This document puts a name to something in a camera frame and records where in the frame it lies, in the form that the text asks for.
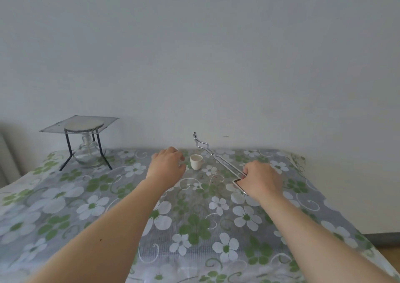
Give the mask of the person's left hand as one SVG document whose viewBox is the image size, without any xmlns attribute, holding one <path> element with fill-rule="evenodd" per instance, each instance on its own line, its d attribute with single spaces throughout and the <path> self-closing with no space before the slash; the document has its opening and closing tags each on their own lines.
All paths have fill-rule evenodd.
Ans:
<svg viewBox="0 0 400 283">
<path fill-rule="evenodd" d="M 183 153 L 174 147 L 153 154 L 145 181 L 161 191 L 172 188 L 186 171 L 183 161 Z"/>
</svg>

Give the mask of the person's right hand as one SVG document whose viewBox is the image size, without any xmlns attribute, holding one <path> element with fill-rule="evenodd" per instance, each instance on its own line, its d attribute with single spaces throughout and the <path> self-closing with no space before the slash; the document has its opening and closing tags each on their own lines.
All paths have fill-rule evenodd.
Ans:
<svg viewBox="0 0 400 283">
<path fill-rule="evenodd" d="M 283 198 L 282 179 L 270 164 L 251 161 L 243 172 L 250 185 L 249 196 L 261 205 Z"/>
</svg>

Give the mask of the metal crucible tongs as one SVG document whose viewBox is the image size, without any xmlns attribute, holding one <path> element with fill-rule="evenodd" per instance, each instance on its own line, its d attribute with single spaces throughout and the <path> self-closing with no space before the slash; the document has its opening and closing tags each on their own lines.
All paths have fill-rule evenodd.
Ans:
<svg viewBox="0 0 400 283">
<path fill-rule="evenodd" d="M 233 181 L 233 184 L 236 188 L 238 188 L 244 195 L 248 195 L 243 188 L 238 185 L 238 181 L 243 180 L 244 178 L 247 177 L 247 174 L 245 174 L 241 169 L 237 168 L 235 165 L 233 165 L 230 161 L 222 157 L 221 155 L 218 155 L 217 153 L 213 152 L 209 144 L 206 142 L 203 142 L 198 139 L 196 132 L 193 132 L 193 138 L 196 143 L 196 147 L 199 149 L 202 149 L 206 151 L 208 154 L 210 154 L 218 163 L 223 165 L 230 173 L 232 173 L 237 179 Z"/>
</svg>

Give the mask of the person's left forearm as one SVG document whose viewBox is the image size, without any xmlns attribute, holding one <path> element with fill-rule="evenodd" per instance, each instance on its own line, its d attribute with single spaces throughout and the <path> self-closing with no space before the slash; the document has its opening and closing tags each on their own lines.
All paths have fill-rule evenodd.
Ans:
<svg viewBox="0 0 400 283">
<path fill-rule="evenodd" d="M 124 283 L 148 218 L 176 182 L 147 178 L 54 254 L 27 283 Z"/>
</svg>

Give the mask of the person's right forearm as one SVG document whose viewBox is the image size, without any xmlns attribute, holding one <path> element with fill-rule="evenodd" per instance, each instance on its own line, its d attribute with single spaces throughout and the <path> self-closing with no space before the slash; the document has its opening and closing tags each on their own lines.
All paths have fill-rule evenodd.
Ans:
<svg viewBox="0 0 400 283">
<path fill-rule="evenodd" d="M 396 283 L 282 194 L 256 191 L 256 195 L 285 238 L 308 283 Z"/>
</svg>

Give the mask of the white ceramic crucible cup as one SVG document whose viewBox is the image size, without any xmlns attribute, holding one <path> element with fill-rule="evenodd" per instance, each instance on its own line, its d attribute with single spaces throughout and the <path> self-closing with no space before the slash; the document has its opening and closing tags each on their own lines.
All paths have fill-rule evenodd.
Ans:
<svg viewBox="0 0 400 283">
<path fill-rule="evenodd" d="M 193 170 L 200 170 L 205 160 L 202 155 L 193 154 L 190 156 L 190 164 Z"/>
</svg>

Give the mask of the floral green white tablecloth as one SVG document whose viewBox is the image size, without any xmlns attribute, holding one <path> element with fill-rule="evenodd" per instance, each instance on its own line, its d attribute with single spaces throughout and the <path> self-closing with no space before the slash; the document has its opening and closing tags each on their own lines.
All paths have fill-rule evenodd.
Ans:
<svg viewBox="0 0 400 283">
<path fill-rule="evenodd" d="M 115 149 L 112 166 L 83 168 L 55 151 L 0 189 L 0 283 L 31 273 L 145 178 L 153 149 Z M 314 222 L 400 282 L 400 274 L 306 178 L 306 159 L 275 149 L 217 150 L 238 168 L 258 160 L 283 175 L 283 195 Z M 205 162 L 193 170 L 190 156 Z M 206 151 L 184 150 L 186 173 L 146 224 L 127 282 L 306 283 L 286 240 L 235 176 Z"/>
</svg>

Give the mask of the clear glass alcohol lamp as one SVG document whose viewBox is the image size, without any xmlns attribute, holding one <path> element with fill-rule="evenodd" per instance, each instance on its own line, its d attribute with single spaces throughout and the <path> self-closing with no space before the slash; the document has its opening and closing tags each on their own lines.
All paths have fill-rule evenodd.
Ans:
<svg viewBox="0 0 400 283">
<path fill-rule="evenodd" d="M 82 143 L 73 152 L 73 159 L 84 168 L 95 168 L 102 164 L 100 147 L 90 133 L 82 134 Z"/>
</svg>

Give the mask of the black metal tripod stand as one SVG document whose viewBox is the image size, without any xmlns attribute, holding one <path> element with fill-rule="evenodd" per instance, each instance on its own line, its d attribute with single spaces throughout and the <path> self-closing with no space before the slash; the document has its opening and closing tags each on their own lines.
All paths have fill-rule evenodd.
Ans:
<svg viewBox="0 0 400 283">
<path fill-rule="evenodd" d="M 94 134 L 94 133 L 90 133 L 90 134 L 93 136 L 93 140 L 95 140 L 96 143 L 97 143 L 97 144 L 99 145 L 99 147 L 100 147 L 100 153 L 101 153 L 102 162 L 103 162 L 102 164 L 106 164 L 107 167 L 108 167 L 110 170 L 112 170 L 112 166 L 110 165 L 109 161 L 107 160 L 107 158 L 106 158 L 106 156 L 105 156 L 105 154 L 104 154 L 104 152 L 103 152 L 102 144 L 101 144 L 101 141 L 100 141 L 99 134 Z M 66 141 L 67 141 L 67 145 L 68 145 L 69 157 L 68 157 L 67 160 L 63 163 L 63 165 L 60 167 L 59 171 L 62 171 L 62 170 L 65 168 L 65 166 L 68 164 L 68 162 L 69 162 L 71 159 L 73 159 L 73 150 L 72 150 L 72 147 L 71 147 L 71 144 L 70 144 L 69 134 L 65 133 L 65 137 L 66 137 Z"/>
</svg>

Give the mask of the grey baseboard strip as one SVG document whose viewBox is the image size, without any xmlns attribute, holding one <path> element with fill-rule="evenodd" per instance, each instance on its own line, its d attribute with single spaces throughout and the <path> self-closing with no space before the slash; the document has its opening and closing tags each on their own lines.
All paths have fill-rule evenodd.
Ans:
<svg viewBox="0 0 400 283">
<path fill-rule="evenodd" d="M 363 236 L 375 247 L 400 247 L 400 232 L 371 233 Z"/>
</svg>

